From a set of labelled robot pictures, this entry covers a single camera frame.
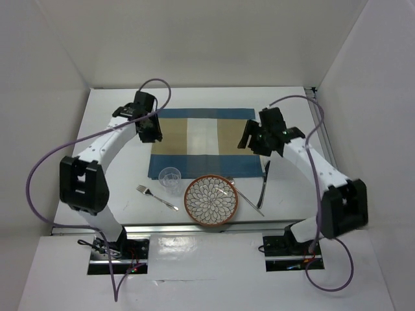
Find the blue beige checked placemat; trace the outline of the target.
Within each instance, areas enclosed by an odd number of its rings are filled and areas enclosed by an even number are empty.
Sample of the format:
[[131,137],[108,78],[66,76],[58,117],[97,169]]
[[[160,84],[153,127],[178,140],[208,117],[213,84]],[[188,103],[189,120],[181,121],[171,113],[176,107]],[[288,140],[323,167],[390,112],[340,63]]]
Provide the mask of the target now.
[[255,120],[253,108],[164,109],[158,117],[163,139],[152,145],[150,179],[167,167],[177,168],[183,179],[262,176],[260,157],[237,147],[246,122]]

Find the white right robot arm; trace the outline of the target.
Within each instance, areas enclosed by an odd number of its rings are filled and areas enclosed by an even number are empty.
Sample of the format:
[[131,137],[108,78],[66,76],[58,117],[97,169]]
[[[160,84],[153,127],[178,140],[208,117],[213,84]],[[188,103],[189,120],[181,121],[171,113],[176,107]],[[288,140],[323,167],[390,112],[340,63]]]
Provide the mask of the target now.
[[278,153],[314,184],[317,214],[285,228],[283,247],[299,253],[306,242],[334,239],[368,224],[366,184],[352,180],[326,161],[297,127],[288,128],[279,108],[263,109],[260,120],[248,120],[238,148],[255,155]]

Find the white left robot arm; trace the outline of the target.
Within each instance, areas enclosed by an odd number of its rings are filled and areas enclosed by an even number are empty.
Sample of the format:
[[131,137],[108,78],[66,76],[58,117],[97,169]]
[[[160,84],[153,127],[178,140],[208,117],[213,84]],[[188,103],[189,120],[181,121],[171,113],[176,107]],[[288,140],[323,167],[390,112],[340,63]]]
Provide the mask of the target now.
[[127,142],[138,136],[142,143],[162,140],[156,97],[137,91],[134,101],[118,107],[106,129],[84,151],[60,162],[60,201],[104,234],[105,251],[119,259],[128,251],[124,227],[108,207],[110,191],[106,171]]

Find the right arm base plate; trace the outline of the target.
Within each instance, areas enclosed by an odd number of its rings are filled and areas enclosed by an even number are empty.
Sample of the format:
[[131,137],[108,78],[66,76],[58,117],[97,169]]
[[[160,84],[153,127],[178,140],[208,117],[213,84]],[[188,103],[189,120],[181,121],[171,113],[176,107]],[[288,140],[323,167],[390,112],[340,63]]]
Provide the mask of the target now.
[[283,236],[263,236],[263,243],[258,251],[265,256],[265,269],[274,271],[301,271],[308,263],[310,270],[324,270],[324,261],[320,245],[317,244],[312,253],[309,252],[311,242],[296,246],[288,246]]

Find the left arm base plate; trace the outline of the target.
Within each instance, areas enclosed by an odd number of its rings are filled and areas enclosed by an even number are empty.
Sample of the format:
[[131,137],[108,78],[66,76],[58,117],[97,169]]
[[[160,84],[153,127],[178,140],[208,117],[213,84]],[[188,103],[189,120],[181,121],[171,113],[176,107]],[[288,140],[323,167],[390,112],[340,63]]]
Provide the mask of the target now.
[[[109,275],[108,252],[104,242],[95,238],[93,242],[78,240],[82,246],[89,246],[91,253],[88,264],[88,275]],[[128,240],[122,251],[110,250],[110,257],[113,264],[113,274],[123,275],[131,270],[133,275],[144,275],[148,272],[148,253],[150,239],[148,237]]]

